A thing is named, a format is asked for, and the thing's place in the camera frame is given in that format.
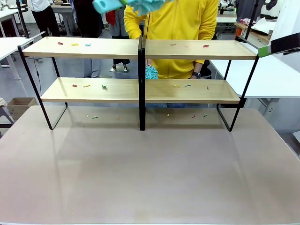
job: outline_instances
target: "watch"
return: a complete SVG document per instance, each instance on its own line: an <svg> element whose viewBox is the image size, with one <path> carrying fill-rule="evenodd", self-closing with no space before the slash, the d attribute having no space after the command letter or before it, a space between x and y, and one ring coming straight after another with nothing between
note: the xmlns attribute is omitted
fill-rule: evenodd
<svg viewBox="0 0 300 225"><path fill-rule="evenodd" d="M199 73L193 72L193 73L192 73L192 76L196 76L197 78L200 78L200 72L199 72Z"/></svg>

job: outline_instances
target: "shelf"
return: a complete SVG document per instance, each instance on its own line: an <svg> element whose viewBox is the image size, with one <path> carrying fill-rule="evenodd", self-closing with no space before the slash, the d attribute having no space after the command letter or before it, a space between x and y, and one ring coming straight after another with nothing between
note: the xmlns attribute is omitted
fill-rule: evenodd
<svg viewBox="0 0 300 225"><path fill-rule="evenodd" d="M146 103L236 104L239 101L225 80L146 80Z"/></svg>
<svg viewBox="0 0 300 225"><path fill-rule="evenodd" d="M238 41L147 40L147 59L254 60L256 54Z"/></svg>
<svg viewBox="0 0 300 225"><path fill-rule="evenodd" d="M126 39L45 37L23 52L30 57L137 59L138 43L138 40Z"/></svg>
<svg viewBox="0 0 300 225"><path fill-rule="evenodd" d="M61 77L41 99L44 102L138 103L138 80Z"/></svg>

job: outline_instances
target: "cardboard box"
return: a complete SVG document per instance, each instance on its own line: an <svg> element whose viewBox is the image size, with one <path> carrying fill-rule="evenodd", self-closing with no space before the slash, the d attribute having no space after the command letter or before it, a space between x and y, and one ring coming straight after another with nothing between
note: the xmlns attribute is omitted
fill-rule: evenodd
<svg viewBox="0 0 300 225"><path fill-rule="evenodd" d="M34 97L15 97L8 103L7 109L16 121L33 105L38 105Z"/></svg>

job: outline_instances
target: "yellow sleeve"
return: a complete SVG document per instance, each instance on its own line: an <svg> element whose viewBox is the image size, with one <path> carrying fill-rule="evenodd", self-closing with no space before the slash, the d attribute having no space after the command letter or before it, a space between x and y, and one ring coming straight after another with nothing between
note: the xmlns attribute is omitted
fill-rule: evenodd
<svg viewBox="0 0 300 225"><path fill-rule="evenodd" d="M133 8L130 6L126 6L124 13L124 25L130 39L137 39L142 34L139 28L139 23L144 19L144 15L138 16L138 12L134 12Z"/></svg>
<svg viewBox="0 0 300 225"><path fill-rule="evenodd" d="M211 40L214 37L217 25L218 4L219 0L207 1L205 10L201 16L198 40ZM196 60L196 62L203 64L204 60Z"/></svg>

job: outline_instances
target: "black metal frame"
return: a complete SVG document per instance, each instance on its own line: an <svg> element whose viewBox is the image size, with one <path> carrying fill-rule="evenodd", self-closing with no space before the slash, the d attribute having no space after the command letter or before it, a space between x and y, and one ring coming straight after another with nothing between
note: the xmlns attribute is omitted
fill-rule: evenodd
<svg viewBox="0 0 300 225"><path fill-rule="evenodd" d="M146 64L145 64L145 45L146 37L140 36L139 47L137 52L138 60L138 82L139 82L139 114L140 114L140 130L145 130L146 123L146 103L145 103L145 79L146 79Z"/></svg>
<svg viewBox="0 0 300 225"><path fill-rule="evenodd" d="M23 50L22 50L22 46L21 46L21 45L18 46L18 51L19 51L19 53L20 53L22 62L23 62L23 64L24 64L24 66L25 66L25 70L26 70L26 72L27 72L27 74L28 74L28 77L29 77L29 79L30 79L31 85L32 85L32 87L33 87L33 89L34 89L34 92L35 92L36 96L37 96L38 103L39 103L40 106L42 107L42 111L43 111L43 113L44 113L44 116L45 116L45 119L46 119L46 121L47 121L47 124L48 124L49 128L50 128L51 130L53 130L53 129L56 127L57 123L60 121L60 119L61 119L63 113L64 113L65 110L67 109L68 103L65 102L66 107L64 108L64 110L63 110L63 111L61 112L61 114L58 116L57 120L56 120L56 121L54 122L54 124L52 125L51 122L50 122L50 120L49 120L49 117L48 117L47 111L46 111L46 109L45 109L45 106L44 106L44 104L43 104L43 101L42 101L42 99L41 99L41 97L40 97L40 95L39 95L38 88L37 88L37 86L36 86L35 83L34 83L33 77L32 77L32 75L31 75L30 69L29 69L28 64L27 64L27 62L26 62L26 58L25 58L25 56L24 56L24 53L23 53ZM58 68L57 68L56 61L55 61L55 58L54 58L54 57L52 57L52 62L53 62L54 68L55 68L56 75L57 75L57 77L59 78L59 77L60 77L60 74L59 74L59 71L58 71Z"/></svg>
<svg viewBox="0 0 300 225"><path fill-rule="evenodd" d="M253 46L253 47L255 47L255 48L257 49L257 47L256 47L255 45L251 44L251 43L248 42L246 39L244 39L244 38L242 38L242 37L240 37L240 36L236 37L235 40L236 40L236 41L239 41L239 42L248 43L248 44L250 44L251 46ZM251 78L252 78L252 76L253 76L253 73L254 73L254 71L255 71L256 65L257 65L257 63L258 63L258 60L259 60L259 57L258 57L258 55L257 55L256 58L255 58L254 64L253 64L253 66L252 66L250 75L249 75L249 77L248 77L248 80L247 80L247 82L246 82L246 85L245 85L243 94L242 94L242 96L240 97L240 102L236 105L236 106L237 106L237 110L236 110L236 112L235 112L235 115L234 115L234 117L233 117L233 120L232 120L231 125L229 125L229 124L227 123L227 121L226 121L224 115L222 114L221 109L219 108L219 105L220 105L220 104L217 104L217 111L219 112L219 114L220 114L220 116L221 116L221 118L222 118L222 120L223 120L223 122L224 122L226 128L227 128L228 131L230 131L230 132L233 130L233 127L234 127L235 121L236 121L236 119L237 119L237 117L238 117L238 114L239 114L240 109L244 107L245 102L246 102L246 100L247 100L247 99L245 98L245 95L246 95L248 86L249 86L249 84L250 84ZM229 60L229 62L228 62L228 66L227 66L227 69L226 69L226 73L225 73L224 80L226 80L226 78L227 78L227 75L228 75L228 72L229 72L230 65L231 65L231 60Z"/></svg>

